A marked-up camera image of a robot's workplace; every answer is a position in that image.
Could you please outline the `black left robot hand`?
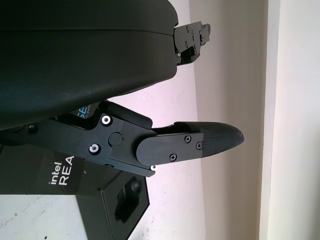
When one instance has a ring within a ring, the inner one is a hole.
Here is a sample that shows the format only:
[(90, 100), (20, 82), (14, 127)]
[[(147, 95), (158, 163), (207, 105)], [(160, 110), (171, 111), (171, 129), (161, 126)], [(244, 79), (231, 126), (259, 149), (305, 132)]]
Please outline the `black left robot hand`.
[(243, 133), (219, 122), (152, 120), (109, 98), (171, 79), (210, 39), (167, 0), (3, 0), (0, 142), (34, 145), (150, 177), (213, 156)]

